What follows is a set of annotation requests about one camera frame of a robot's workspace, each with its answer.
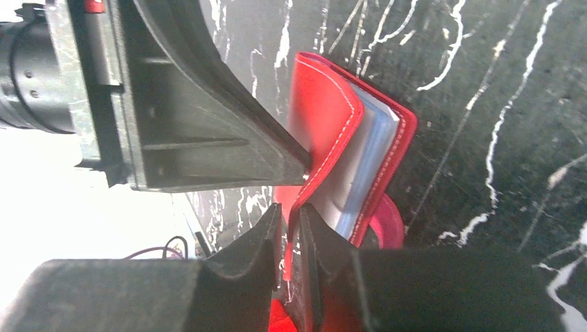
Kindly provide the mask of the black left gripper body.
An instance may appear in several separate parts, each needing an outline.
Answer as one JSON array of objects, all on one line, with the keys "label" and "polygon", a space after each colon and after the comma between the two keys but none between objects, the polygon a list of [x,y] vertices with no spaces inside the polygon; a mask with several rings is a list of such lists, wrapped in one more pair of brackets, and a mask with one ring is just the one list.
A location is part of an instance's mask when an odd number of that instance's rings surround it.
[{"label": "black left gripper body", "polygon": [[138,185],[138,127],[123,30],[131,1],[23,3],[1,24],[1,128],[72,135],[77,166]]}]

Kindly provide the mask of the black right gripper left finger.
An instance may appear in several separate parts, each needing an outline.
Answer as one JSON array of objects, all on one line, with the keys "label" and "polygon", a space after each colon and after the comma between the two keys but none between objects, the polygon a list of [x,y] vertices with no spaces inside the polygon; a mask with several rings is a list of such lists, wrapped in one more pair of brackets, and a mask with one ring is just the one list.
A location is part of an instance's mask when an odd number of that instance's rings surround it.
[{"label": "black right gripper left finger", "polygon": [[2,331],[267,331],[282,208],[205,260],[56,259],[26,280]]}]

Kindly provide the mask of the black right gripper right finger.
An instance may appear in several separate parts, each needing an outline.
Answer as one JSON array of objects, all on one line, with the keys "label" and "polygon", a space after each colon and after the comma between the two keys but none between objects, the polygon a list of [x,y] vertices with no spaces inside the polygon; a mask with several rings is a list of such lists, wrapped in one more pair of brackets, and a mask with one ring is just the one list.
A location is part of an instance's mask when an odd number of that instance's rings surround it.
[{"label": "black right gripper right finger", "polygon": [[490,249],[359,249],[299,211],[305,331],[562,331],[524,258]]}]

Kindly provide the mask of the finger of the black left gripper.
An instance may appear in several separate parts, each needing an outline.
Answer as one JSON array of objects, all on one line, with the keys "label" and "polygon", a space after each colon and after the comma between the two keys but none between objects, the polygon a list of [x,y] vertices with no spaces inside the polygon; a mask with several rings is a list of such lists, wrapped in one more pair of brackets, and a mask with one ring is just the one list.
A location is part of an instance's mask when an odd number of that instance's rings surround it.
[{"label": "finger of the black left gripper", "polygon": [[112,95],[131,188],[299,185],[309,153],[223,63],[198,1],[110,1]]}]

